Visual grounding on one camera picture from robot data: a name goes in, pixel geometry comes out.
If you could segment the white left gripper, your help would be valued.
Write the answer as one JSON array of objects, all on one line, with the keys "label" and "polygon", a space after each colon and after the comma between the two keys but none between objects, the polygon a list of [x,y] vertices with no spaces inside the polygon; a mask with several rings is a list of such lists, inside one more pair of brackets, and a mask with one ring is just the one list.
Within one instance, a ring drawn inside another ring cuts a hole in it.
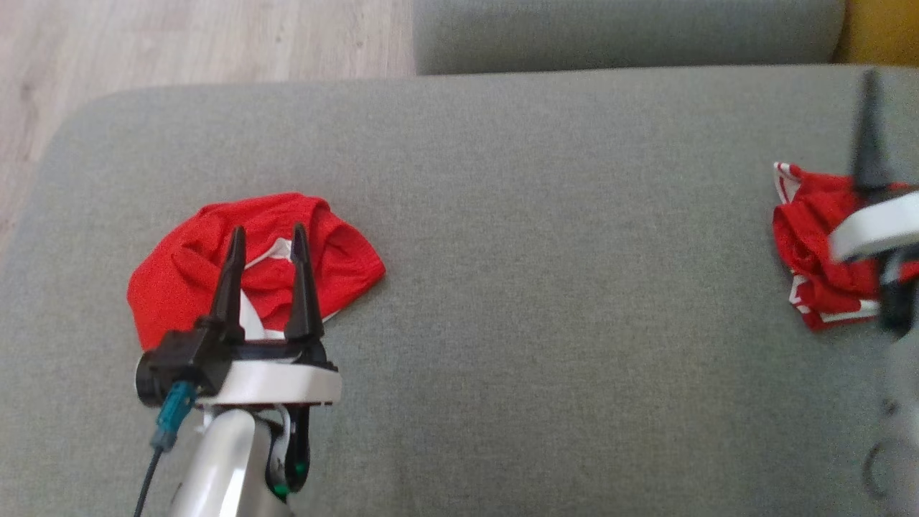
[{"label": "white left gripper", "polygon": [[[236,226],[211,301],[207,321],[216,329],[221,343],[241,344],[240,324],[242,277],[246,267],[246,232]],[[289,320],[284,334],[290,343],[303,347],[320,343],[325,334],[313,277],[311,253],[304,223],[294,226],[290,248],[294,281]],[[296,363],[292,353],[265,353],[259,347],[232,349],[232,363],[220,390],[213,396],[197,397],[204,406],[315,406],[332,405],[342,396],[342,376],[318,365]]]}]

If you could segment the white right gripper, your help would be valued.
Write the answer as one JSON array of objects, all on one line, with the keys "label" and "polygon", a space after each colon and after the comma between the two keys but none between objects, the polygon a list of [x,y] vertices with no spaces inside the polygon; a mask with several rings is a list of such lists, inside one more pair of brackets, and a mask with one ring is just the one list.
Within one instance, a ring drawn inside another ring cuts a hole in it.
[{"label": "white right gripper", "polygon": [[919,244],[919,189],[893,190],[874,203],[861,195],[882,193],[892,185],[882,138],[882,85],[875,68],[862,76],[851,177],[854,189],[847,193],[857,209],[830,233],[833,261],[856,261]]}]

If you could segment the red shorts with white stripe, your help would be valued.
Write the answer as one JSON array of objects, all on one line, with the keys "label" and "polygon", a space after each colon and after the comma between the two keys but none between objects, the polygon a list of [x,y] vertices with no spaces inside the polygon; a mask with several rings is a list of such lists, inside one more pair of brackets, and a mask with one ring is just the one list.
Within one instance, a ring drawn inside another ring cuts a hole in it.
[{"label": "red shorts with white stripe", "polygon": [[209,311],[233,231],[246,232],[239,322],[247,340],[279,340],[291,314],[294,227],[305,226],[319,311],[327,318],[370,291],[385,267],[370,242],[325,200],[298,192],[210,204],[168,233],[129,279],[141,349],[190,330]]}]

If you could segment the red basketball jersey number 23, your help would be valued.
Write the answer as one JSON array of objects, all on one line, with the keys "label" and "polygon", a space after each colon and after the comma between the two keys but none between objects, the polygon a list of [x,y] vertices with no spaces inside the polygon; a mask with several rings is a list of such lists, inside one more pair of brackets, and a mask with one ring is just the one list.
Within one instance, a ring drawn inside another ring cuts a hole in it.
[{"label": "red basketball jersey number 23", "polygon": [[829,236],[859,208],[850,177],[773,164],[779,196],[772,219],[779,259],[790,269],[790,304],[811,331],[873,320],[880,310],[873,261],[837,263]]}]

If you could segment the yellow pillow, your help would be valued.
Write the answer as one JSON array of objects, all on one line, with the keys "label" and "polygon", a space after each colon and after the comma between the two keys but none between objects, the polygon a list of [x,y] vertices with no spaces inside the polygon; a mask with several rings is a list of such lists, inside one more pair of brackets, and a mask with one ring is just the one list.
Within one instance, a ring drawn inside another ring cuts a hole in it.
[{"label": "yellow pillow", "polygon": [[846,0],[834,62],[919,67],[919,0]]}]

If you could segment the grey sofa back cushion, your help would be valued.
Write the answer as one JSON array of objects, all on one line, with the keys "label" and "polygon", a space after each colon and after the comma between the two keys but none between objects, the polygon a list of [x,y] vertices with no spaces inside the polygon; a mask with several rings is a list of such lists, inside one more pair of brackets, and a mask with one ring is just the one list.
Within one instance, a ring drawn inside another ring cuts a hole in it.
[{"label": "grey sofa back cushion", "polygon": [[846,0],[411,0],[420,75],[829,62]]}]

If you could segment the grey sofa seat cushion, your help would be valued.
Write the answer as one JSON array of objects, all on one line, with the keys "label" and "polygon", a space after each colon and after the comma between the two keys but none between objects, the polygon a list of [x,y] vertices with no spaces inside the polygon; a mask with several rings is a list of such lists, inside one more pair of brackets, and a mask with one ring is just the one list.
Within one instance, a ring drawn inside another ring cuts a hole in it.
[{"label": "grey sofa seat cushion", "polygon": [[214,202],[323,197],[387,274],[335,315],[299,515],[882,517],[873,324],[788,303],[772,165],[848,167],[862,67],[99,98],[0,268],[0,517],[128,517],[155,414],[131,272]]}]

